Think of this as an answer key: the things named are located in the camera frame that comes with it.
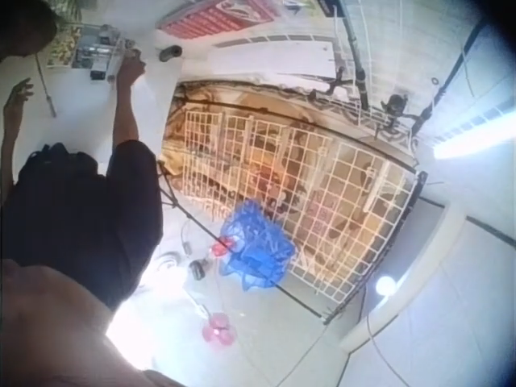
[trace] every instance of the man's hand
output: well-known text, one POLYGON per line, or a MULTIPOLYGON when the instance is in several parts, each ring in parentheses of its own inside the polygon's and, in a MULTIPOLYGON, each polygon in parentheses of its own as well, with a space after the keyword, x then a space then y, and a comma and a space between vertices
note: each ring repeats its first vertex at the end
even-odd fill
POLYGON ((3 107, 4 139, 15 140, 18 137, 19 128, 22 125, 23 106, 34 93, 31 92, 31 78, 24 79, 13 87, 3 107))
POLYGON ((140 56, 139 50, 130 50, 126 53, 116 77, 118 89, 130 89, 135 81, 145 73, 145 63, 140 56))

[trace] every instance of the ceiling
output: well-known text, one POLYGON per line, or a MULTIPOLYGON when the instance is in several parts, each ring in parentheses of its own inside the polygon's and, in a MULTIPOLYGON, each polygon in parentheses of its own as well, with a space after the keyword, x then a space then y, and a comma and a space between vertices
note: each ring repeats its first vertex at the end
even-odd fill
MULTIPOLYGON (((181 4, 193 2, 183 0, 181 4)), ((131 0, 130 3, 103 2, 102 11, 110 15, 107 19, 112 23, 122 24, 127 30, 143 31, 172 10, 166 0, 145 4, 131 0)), ((371 104, 379 106, 392 93, 404 93, 409 97, 406 113, 411 114, 420 114, 431 103, 438 89, 431 78, 436 78, 440 85, 445 82, 481 19, 477 10, 462 0, 347 0, 346 4, 356 32, 371 104)), ((180 44, 187 59, 185 64, 188 60, 192 64, 184 65, 184 71, 195 68, 198 76, 210 76, 206 59, 213 50, 223 50, 216 48, 216 44, 240 40, 241 44, 251 46, 253 41, 270 40, 271 35, 308 35, 313 40, 323 37, 333 40, 335 60, 348 65, 351 76, 353 73, 346 31, 342 23, 334 23, 332 18, 283 18, 238 32, 193 40, 178 40, 161 31, 155 35, 158 48, 180 44)), ((514 108, 514 57, 493 28, 481 30, 465 61, 466 66, 459 69, 419 134, 424 143, 420 154, 430 154, 428 148, 460 133, 461 127, 471 127, 496 116, 493 111, 500 114, 514 108)), ((440 162, 422 156, 421 168, 430 174, 424 196, 442 203, 462 202, 469 214, 508 235, 516 235, 514 144, 440 162)))

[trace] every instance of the white floor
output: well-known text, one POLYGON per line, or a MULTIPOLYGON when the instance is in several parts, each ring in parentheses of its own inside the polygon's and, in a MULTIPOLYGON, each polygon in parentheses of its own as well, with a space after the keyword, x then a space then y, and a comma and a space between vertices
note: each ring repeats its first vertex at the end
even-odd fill
MULTIPOLYGON (((199 218, 217 229, 206 216, 199 218)), ((182 253, 184 222, 179 210, 165 209, 164 238, 157 255, 182 253)), ((212 239, 192 223, 184 234, 193 247, 192 259, 205 256, 212 239)), ((116 334, 120 351, 133 363, 152 367, 189 387, 269 387, 278 385, 302 360, 281 386, 336 385, 347 358, 339 341, 356 322, 355 314, 344 314, 325 330, 322 321, 281 291, 244 292, 238 277, 215 276, 213 269, 202 281, 189 277, 185 289, 211 313, 229 315, 237 342, 231 347, 206 343, 201 335, 205 320, 181 293, 165 297, 139 293, 119 311, 111 332, 116 334)))

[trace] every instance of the blue plastic bag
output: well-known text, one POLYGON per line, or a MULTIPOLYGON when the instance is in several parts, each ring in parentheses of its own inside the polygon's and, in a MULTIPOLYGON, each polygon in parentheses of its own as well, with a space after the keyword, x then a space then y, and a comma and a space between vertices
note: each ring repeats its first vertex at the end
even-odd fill
POLYGON ((219 272, 223 276, 239 274, 244 290, 275 286, 285 276, 295 253, 283 230, 265 218, 260 204, 253 201, 246 201, 235 210, 224 223, 221 236, 233 239, 234 245, 219 272))

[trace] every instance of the white wire grid panel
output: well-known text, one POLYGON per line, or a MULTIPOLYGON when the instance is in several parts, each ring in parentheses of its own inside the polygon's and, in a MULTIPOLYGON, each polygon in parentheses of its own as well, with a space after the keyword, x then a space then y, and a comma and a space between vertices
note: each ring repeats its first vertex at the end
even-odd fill
POLYGON ((343 302, 371 271, 416 184, 344 139, 253 117, 188 111, 182 193, 226 218, 261 203, 295 243, 289 271, 343 302))

